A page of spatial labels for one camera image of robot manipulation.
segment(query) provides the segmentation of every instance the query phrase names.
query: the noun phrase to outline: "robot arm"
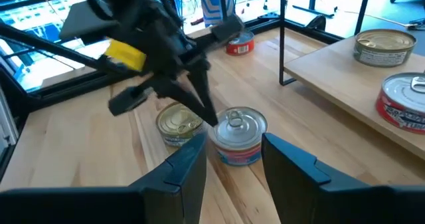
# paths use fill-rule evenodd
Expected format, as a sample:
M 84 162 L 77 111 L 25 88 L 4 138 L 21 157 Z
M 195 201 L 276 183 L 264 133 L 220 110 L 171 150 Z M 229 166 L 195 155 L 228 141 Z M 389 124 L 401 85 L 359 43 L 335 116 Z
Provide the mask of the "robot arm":
M 212 33 L 196 43 L 181 30 L 181 20 L 167 0 L 103 0 L 112 11 L 107 14 L 98 0 L 87 0 L 93 12 L 101 18 L 116 20 L 119 25 L 110 38 L 125 43 L 146 55 L 139 70 L 128 69 L 142 76 L 151 76 L 139 86 L 129 87 L 109 102 L 113 115 L 128 112 L 142 104 L 150 93 L 159 98 L 170 97 L 191 109 L 211 126 L 217 124 L 214 106 L 209 96 L 205 53 L 231 40 L 243 30 L 243 22 L 236 16 L 212 28 Z M 99 61 L 109 57 L 104 55 Z M 177 82 L 177 77 L 188 71 L 188 78 L 198 98 Z

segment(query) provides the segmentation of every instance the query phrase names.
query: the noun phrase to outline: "wood grain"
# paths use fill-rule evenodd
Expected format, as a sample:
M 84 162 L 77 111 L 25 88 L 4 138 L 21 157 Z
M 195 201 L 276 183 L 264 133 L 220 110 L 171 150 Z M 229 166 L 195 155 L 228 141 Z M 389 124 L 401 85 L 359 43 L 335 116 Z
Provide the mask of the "wood grain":
M 217 110 L 245 105 L 259 110 L 269 132 L 323 162 L 370 184 L 420 184 L 425 162 L 299 82 L 278 84 L 278 31 L 256 36 L 256 49 L 208 55 Z M 287 60 L 323 44 L 287 32 Z M 133 112 L 113 117 L 107 100 L 139 78 L 126 80 L 30 114 L 0 189 L 128 185 L 175 151 L 155 128 L 169 99 L 150 99 Z M 262 162 L 231 167 L 207 143 L 207 183 L 201 223 L 279 223 Z
M 354 37 L 345 39 L 289 62 L 286 70 L 370 127 L 425 159 L 425 137 L 393 126 L 381 118 L 375 108 L 383 80 L 401 72 L 424 72 L 425 57 L 412 54 L 404 65 L 376 68 L 353 58 L 354 43 Z

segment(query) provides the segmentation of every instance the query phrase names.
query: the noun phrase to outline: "can pull ring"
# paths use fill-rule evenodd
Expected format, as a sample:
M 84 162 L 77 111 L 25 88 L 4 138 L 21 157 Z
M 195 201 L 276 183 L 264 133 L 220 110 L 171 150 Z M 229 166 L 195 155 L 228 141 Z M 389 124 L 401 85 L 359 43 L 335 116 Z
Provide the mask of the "can pull ring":
M 416 92 L 425 94 L 425 78 L 414 77 L 410 83 L 410 87 Z
M 238 112 L 236 110 L 231 110 L 226 115 L 227 115 L 228 124 L 231 127 L 237 128 L 237 127 L 241 127 L 243 125 L 244 122 L 243 122 L 242 115 L 241 115 L 240 112 Z

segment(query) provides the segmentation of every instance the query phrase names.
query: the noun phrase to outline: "open can lid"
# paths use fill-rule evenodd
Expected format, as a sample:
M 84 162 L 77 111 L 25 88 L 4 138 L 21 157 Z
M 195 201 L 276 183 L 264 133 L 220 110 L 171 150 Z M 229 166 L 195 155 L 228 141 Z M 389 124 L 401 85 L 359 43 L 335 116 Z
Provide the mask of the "open can lid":
M 211 138 L 220 148 L 241 151 L 258 145 L 267 130 L 266 118 L 248 107 L 234 107 L 218 113 Z

